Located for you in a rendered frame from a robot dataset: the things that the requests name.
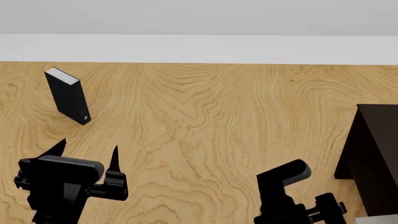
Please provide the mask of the light grey flat object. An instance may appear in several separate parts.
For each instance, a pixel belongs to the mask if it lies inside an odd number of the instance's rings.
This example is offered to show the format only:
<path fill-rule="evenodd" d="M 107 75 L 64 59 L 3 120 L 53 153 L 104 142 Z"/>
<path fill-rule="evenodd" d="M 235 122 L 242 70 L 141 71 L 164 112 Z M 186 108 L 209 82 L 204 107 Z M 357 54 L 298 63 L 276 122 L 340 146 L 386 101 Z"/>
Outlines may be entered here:
<path fill-rule="evenodd" d="M 398 224 L 398 214 L 355 218 L 354 224 Z"/>

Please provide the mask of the dark brown wooden cabinet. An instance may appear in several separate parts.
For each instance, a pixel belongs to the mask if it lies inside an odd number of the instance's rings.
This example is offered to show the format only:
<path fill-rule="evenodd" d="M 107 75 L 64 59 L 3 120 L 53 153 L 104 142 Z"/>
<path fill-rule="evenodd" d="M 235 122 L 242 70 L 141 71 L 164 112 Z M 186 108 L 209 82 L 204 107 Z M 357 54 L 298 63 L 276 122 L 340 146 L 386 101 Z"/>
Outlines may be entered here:
<path fill-rule="evenodd" d="M 398 105 L 357 107 L 334 177 L 355 182 L 368 216 L 398 214 Z"/>

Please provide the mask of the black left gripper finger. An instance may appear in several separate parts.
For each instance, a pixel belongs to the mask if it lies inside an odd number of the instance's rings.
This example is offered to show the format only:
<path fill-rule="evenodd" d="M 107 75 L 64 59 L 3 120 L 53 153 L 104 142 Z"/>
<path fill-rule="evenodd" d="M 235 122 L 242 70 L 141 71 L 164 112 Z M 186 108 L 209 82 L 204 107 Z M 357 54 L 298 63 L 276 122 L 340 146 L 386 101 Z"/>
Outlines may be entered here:
<path fill-rule="evenodd" d="M 19 171 L 14 178 L 14 183 L 17 188 L 22 188 L 23 190 L 30 190 L 31 180 L 35 177 L 37 172 L 37 160 L 43 156 L 61 156 L 64 152 L 66 146 L 66 139 L 62 139 L 59 143 L 56 143 L 48 151 L 34 158 L 24 158 L 19 160 L 18 166 Z"/>
<path fill-rule="evenodd" d="M 125 201 L 128 198 L 127 178 L 119 167 L 118 147 L 114 148 L 109 168 L 106 170 L 104 186 L 106 187 L 106 198 Z"/>

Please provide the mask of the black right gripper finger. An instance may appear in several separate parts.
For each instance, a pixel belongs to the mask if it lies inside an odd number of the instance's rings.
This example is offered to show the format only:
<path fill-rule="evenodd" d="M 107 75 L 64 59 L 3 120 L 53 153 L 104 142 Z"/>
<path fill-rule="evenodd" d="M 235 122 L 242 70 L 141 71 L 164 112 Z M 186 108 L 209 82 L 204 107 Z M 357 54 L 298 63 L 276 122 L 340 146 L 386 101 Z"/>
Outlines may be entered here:
<path fill-rule="evenodd" d="M 343 202 L 338 203 L 332 193 L 315 197 L 318 214 L 314 215 L 314 222 L 324 221 L 326 224 L 346 224 L 344 214 L 347 209 Z"/>

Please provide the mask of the white skirting board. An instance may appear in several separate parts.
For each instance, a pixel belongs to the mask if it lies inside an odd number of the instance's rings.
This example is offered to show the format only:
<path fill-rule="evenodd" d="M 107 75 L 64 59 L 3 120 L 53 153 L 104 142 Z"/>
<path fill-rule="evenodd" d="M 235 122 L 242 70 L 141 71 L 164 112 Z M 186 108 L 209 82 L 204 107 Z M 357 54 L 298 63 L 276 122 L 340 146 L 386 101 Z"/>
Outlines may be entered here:
<path fill-rule="evenodd" d="M 398 65 L 398 37 L 0 34 L 0 61 Z"/>

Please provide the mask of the black standing book white pages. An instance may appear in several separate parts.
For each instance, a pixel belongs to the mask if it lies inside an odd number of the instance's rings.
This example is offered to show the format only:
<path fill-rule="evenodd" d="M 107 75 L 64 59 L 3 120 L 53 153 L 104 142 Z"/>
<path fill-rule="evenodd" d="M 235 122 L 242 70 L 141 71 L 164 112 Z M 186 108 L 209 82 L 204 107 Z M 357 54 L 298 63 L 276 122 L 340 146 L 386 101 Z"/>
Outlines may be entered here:
<path fill-rule="evenodd" d="M 91 116 L 80 80 L 55 67 L 44 74 L 58 111 L 81 125 L 89 123 Z"/>

